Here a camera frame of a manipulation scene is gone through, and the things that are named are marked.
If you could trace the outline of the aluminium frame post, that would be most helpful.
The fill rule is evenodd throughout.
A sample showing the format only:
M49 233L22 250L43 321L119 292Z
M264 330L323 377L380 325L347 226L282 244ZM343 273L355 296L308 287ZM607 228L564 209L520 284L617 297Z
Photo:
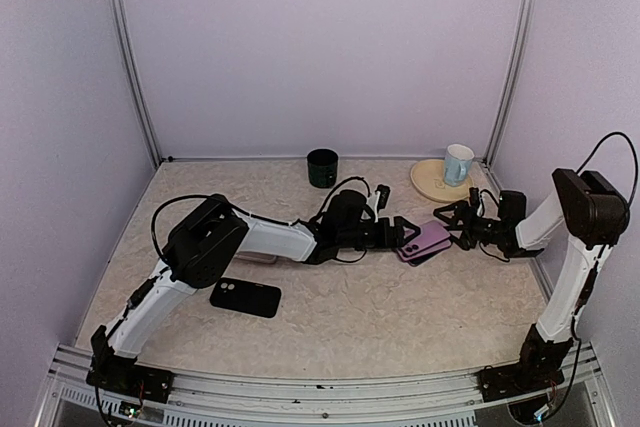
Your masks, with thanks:
M161 149L147 108L130 38L124 0L109 0L124 71L132 96L134 112L151 163L157 169L162 161Z
M534 13L535 0L521 0L516 22L516 31L512 43L506 78L501 91L498 112L484 155L484 164L492 169L504 138L508 117L513 104L519 74L525 57L530 25Z

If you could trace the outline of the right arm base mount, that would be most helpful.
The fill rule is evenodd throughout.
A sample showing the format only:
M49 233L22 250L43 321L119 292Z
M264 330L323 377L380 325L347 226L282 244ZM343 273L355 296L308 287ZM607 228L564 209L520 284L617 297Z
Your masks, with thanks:
M544 390L565 380L561 370L525 373L517 363L485 367L476 377L485 403Z

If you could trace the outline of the black phone case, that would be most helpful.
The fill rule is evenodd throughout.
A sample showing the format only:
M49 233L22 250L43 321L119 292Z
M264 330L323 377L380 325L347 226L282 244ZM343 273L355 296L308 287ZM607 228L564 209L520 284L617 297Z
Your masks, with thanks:
M223 277L216 283L209 303L220 309L273 318L281 297L282 291L278 287Z

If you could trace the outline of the beige round plate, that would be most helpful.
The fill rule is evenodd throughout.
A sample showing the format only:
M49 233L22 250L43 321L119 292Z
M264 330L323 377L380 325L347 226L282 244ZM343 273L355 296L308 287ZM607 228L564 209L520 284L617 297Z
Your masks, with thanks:
M470 176L460 186L448 185L444 181L444 161L442 159L426 159L415 163L410 170L410 180L421 195L444 204L467 199L469 189L474 187Z

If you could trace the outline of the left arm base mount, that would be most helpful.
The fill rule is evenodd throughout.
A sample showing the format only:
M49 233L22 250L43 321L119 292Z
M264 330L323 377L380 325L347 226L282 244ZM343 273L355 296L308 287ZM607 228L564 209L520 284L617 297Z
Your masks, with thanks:
M101 369L92 368L86 378L89 385L99 389L162 404L168 402L173 380L169 370L138 364L103 365Z

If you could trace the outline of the pink phone case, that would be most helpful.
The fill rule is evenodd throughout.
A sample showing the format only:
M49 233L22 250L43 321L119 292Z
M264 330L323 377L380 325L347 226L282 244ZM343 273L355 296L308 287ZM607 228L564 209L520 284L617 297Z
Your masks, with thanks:
M278 257L261 253L241 252L235 255L235 259L261 264L274 264L278 260Z

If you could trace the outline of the dark green cup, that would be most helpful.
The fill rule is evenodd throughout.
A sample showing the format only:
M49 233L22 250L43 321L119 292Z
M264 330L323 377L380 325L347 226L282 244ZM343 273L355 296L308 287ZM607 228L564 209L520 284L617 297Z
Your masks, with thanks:
M306 161L308 180L313 187L326 189L336 184L339 156L335 151L314 149L307 154Z

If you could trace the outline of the light blue mug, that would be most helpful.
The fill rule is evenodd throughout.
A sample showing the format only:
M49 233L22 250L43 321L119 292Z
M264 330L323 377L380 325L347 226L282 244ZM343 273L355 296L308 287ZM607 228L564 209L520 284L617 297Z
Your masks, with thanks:
M462 144L451 144L446 148L443 179L446 185L457 187L467 178L475 158L474 151Z

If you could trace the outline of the left aluminium frame post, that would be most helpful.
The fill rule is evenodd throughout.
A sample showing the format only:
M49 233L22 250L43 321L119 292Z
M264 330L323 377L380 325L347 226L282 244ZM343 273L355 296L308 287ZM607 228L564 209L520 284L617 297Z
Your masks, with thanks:
M151 163L157 169L162 161L161 149L147 108L130 38L124 0L109 0L124 71L132 96L134 112Z

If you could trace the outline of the right aluminium frame post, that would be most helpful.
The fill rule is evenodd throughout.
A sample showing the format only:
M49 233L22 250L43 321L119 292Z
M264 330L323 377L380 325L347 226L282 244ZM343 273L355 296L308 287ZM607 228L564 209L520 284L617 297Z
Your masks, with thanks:
M492 169L504 138L508 117L513 104L519 74L525 57L530 25L534 13L535 0L521 0L516 22L516 31L512 43L506 78L501 91L498 112L484 155L484 164Z

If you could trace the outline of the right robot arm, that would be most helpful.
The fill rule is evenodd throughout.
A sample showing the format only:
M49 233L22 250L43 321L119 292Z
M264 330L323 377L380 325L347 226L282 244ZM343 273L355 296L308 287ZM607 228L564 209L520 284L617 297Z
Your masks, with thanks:
M469 190L459 200L433 211L461 249L493 245L508 261L535 258L567 233L565 258L550 300L535 324L538 338L559 344L574 338L574 329L595 280L630 220L630 201L600 172L558 168L552 173L550 194L527 211L524 193L503 190L497 216L484 215L483 194Z

